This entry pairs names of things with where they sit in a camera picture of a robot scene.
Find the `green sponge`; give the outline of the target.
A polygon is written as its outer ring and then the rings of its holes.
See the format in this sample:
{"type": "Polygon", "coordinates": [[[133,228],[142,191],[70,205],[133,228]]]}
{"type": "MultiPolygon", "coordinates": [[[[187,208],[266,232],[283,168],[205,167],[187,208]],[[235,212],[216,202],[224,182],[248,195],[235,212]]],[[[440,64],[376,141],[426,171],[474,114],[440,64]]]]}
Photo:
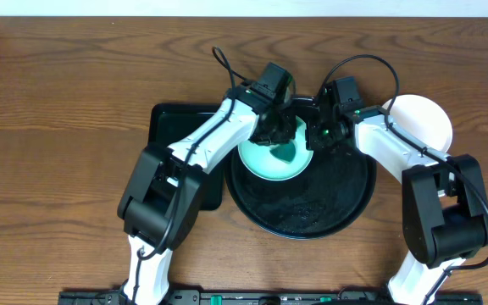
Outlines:
{"type": "Polygon", "coordinates": [[[294,141],[290,141],[270,148],[269,152],[277,160],[291,164],[297,155],[297,146],[294,141]]]}

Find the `light green plate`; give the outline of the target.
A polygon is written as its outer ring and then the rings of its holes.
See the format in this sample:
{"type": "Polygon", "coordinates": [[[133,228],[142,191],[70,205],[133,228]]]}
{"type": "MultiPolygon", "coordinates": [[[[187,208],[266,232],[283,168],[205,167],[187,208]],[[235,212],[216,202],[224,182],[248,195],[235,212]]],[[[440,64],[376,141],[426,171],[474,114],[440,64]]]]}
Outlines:
{"type": "Polygon", "coordinates": [[[285,164],[274,158],[269,149],[275,147],[260,146],[251,141],[241,142],[237,149],[238,154],[245,165],[257,177],[264,180],[283,181],[289,180],[302,173],[313,158],[313,151],[306,148],[305,131],[306,123],[299,117],[297,119],[297,132],[294,141],[297,146],[297,155],[291,164],[285,164]]]}

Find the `white plate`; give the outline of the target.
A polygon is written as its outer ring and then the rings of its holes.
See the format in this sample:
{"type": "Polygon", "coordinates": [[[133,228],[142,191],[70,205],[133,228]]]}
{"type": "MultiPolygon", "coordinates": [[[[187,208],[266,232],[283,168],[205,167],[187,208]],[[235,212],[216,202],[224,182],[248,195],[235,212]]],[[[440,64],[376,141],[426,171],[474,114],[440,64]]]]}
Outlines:
{"type": "Polygon", "coordinates": [[[436,151],[446,153],[452,144],[452,123],[437,103],[415,94],[398,96],[391,107],[396,131],[407,139],[420,141],[436,151]]]}

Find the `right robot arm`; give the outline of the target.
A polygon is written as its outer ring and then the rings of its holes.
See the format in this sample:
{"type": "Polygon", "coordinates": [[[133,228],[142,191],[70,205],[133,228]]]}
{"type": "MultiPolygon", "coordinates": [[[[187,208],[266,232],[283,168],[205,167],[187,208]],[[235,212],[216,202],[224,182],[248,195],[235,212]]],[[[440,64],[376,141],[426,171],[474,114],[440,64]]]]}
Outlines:
{"type": "Polygon", "coordinates": [[[488,266],[488,202],[474,157],[434,149],[379,106],[326,114],[307,119],[308,147],[349,144],[401,183],[408,254],[387,284],[393,302],[430,304],[453,272],[488,266]]]}

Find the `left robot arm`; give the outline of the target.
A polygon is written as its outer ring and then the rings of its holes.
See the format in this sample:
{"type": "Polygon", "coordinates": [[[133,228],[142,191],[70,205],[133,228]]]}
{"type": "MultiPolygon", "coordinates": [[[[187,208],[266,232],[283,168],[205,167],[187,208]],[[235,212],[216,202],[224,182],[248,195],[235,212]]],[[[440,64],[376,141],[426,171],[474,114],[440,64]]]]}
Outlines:
{"type": "Polygon", "coordinates": [[[120,199],[117,215],[131,249],[121,296],[128,304],[159,304],[169,290],[174,250],[195,224],[211,171],[240,143],[285,143],[295,122],[284,121],[288,90],[230,89],[218,110],[190,135],[167,147],[147,145],[120,199]]]}

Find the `black round tray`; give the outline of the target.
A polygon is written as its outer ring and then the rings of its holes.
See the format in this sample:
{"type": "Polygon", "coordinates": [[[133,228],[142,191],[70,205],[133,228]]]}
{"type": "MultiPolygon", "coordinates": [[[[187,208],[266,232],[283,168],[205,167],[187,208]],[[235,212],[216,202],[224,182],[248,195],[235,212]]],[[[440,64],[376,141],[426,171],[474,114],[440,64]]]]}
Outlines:
{"type": "Polygon", "coordinates": [[[236,206],[254,224],[278,236],[314,239],[345,229],[362,213],[374,193],[376,162],[342,143],[316,152],[296,177],[268,181],[234,150],[225,179],[236,206]]]}

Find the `black rectangular tray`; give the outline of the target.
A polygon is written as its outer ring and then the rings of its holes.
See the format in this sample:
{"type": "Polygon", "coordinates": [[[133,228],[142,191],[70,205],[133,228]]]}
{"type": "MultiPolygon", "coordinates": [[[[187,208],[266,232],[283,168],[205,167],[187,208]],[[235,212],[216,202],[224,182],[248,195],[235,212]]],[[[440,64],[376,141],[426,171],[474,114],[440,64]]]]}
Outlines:
{"type": "MultiPolygon", "coordinates": [[[[214,104],[160,103],[152,108],[147,143],[167,147],[205,123],[218,109],[214,104]]],[[[224,158],[209,174],[201,210],[214,211],[223,201],[224,158]]]]}

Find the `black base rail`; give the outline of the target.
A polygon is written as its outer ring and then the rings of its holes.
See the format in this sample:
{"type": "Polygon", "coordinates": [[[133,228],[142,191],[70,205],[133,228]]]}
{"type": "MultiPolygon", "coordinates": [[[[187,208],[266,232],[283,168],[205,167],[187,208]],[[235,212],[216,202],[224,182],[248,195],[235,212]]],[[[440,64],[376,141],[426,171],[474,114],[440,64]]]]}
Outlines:
{"type": "MultiPolygon", "coordinates": [[[[127,301],[121,291],[61,291],[58,305],[124,305],[127,301]]],[[[200,292],[174,290],[161,301],[161,305],[393,305],[385,294],[377,291],[343,291],[334,294],[273,294],[200,292]]]]}

